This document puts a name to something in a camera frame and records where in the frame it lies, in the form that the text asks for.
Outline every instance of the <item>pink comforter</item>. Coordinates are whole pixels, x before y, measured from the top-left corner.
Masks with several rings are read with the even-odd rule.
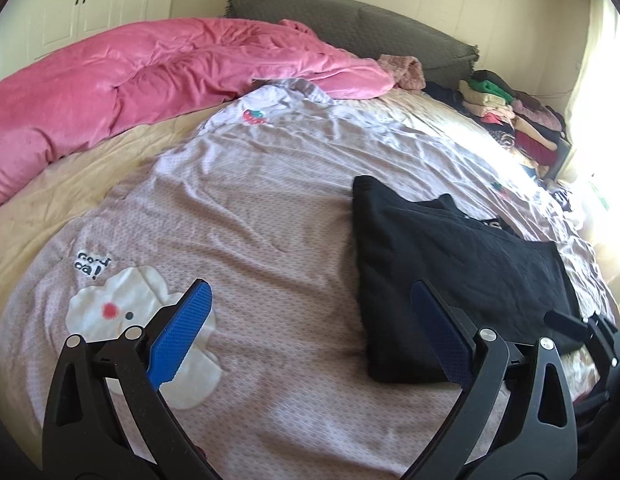
[[[288,20],[140,22],[72,44],[0,81],[0,204],[62,156],[234,99],[254,79],[288,77],[338,99],[376,97],[394,84],[375,61]]]

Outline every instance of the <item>beige mattress cover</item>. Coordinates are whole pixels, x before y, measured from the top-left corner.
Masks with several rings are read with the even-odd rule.
[[[511,164],[483,128],[426,94],[394,89],[347,104],[436,137],[447,137],[481,155],[495,169]],[[223,106],[152,126],[137,126],[86,153],[49,166],[0,208],[0,316],[11,291],[43,245],[72,218],[96,207],[108,191],[164,150],[187,139],[197,124]],[[0,417],[24,451],[40,462],[40,441],[7,402],[0,378]]]

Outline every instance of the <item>white wardrobe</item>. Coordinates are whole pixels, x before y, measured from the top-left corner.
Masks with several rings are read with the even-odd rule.
[[[172,0],[9,0],[0,14],[0,80],[108,28],[170,17]]]

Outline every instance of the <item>green clothing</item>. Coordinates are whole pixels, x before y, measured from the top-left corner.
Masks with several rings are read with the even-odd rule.
[[[472,90],[476,90],[477,92],[503,97],[508,104],[514,101],[514,97],[490,81],[475,81],[474,79],[468,79],[468,85],[470,85]]]

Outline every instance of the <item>bed sheet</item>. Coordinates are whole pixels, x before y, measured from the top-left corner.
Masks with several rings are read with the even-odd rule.
[[[343,103],[371,112],[382,120],[391,118],[431,136],[452,139],[484,158],[500,174],[515,174],[522,186],[526,183],[534,186],[530,179],[525,180],[527,177],[518,165],[484,129],[426,94],[394,89],[380,98]],[[64,158],[0,208],[0,315],[33,258],[61,227],[95,208],[112,186],[152,156],[189,137],[194,126],[220,108],[154,126],[138,126],[89,152]],[[583,367],[585,359],[580,352],[568,362],[564,360],[564,364],[582,372],[581,377],[573,375],[574,381],[591,385],[593,375]],[[1,381],[0,416],[19,444],[38,460],[40,437],[32,435],[18,414],[11,412]]]
[[[89,152],[65,157],[1,206],[0,316],[14,286],[54,234],[72,218],[95,208],[113,186],[153,156],[187,139],[199,123],[224,106],[136,126]],[[0,416],[28,455],[38,460],[38,441],[6,403],[1,377]]]
[[[455,142],[334,105],[302,80],[274,82],[216,114],[46,244],[1,321],[0,362],[14,405],[40,431],[69,333],[98,340],[91,334],[99,326],[112,337],[144,324],[140,294],[169,304],[165,294],[202,274],[215,289],[216,330],[197,336],[190,351],[219,356],[223,380],[209,397],[183,388],[165,398],[180,403],[175,416],[221,475],[359,478],[363,467],[381,479],[405,471],[458,389],[387,386],[365,374],[351,243],[356,174],[376,176],[408,200],[450,192],[472,217],[498,214],[526,238],[558,240],[583,314],[609,313],[592,252],[545,191],[522,192],[522,172],[502,178]],[[77,270],[86,253],[110,265]],[[122,280],[126,295],[110,287]],[[189,366],[175,380],[179,374],[184,384],[199,377]],[[123,413],[122,397],[113,402]],[[128,416],[122,423],[133,430]],[[128,437],[141,452],[138,435]],[[483,450],[488,443],[486,435]]]

